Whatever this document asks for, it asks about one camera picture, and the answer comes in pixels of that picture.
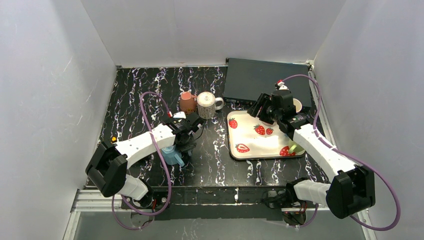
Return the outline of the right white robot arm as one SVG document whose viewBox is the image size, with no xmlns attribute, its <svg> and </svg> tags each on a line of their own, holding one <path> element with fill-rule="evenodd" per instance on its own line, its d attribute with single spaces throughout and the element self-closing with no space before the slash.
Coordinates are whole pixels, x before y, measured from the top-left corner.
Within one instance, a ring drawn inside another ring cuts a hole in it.
<svg viewBox="0 0 424 240">
<path fill-rule="evenodd" d="M 260 121 L 278 125 L 295 145 L 301 147 L 324 170 L 330 184 L 305 177 L 286 184 L 286 200 L 310 201 L 326 206 L 339 219 L 375 205 L 375 176 L 367 166 L 359 166 L 336 153 L 325 137 L 314 129 L 310 115 L 297 112 L 289 90 L 262 93 L 247 113 Z"/>
</svg>

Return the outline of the light green mug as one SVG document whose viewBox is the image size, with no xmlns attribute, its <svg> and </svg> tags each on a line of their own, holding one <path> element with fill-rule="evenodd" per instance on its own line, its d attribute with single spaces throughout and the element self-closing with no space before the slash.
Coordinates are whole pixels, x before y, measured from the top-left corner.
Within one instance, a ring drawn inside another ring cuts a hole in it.
<svg viewBox="0 0 424 240">
<path fill-rule="evenodd" d="M 305 153 L 305 150 L 298 143 L 296 143 L 293 140 L 289 140 L 288 147 L 289 147 L 288 153 L 290 155 L 298 156 L 298 155 L 302 155 L 302 154 Z"/>
</svg>

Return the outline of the pink mug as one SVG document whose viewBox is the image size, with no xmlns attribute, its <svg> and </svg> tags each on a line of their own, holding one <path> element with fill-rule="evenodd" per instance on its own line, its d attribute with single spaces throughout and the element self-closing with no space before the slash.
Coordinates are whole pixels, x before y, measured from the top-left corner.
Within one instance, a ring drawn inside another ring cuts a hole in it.
<svg viewBox="0 0 424 240">
<path fill-rule="evenodd" d="M 298 99 L 293 98 L 293 105 L 295 107 L 296 113 L 300 113 L 303 108 L 302 103 Z"/>
</svg>

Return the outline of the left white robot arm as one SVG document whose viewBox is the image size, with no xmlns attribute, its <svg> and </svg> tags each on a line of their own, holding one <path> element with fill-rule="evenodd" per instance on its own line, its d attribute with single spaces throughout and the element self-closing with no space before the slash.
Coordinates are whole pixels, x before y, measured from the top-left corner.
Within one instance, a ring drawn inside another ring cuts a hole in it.
<svg viewBox="0 0 424 240">
<path fill-rule="evenodd" d="M 169 117 L 151 131 L 125 141 L 102 141 L 85 173 L 104 197 L 119 194 L 140 201 L 148 194 L 149 187 L 127 170 L 157 150 L 173 147 L 180 153 L 190 152 L 196 146 L 192 136 L 203 124 L 204 120 L 193 112 L 183 118 Z"/>
</svg>

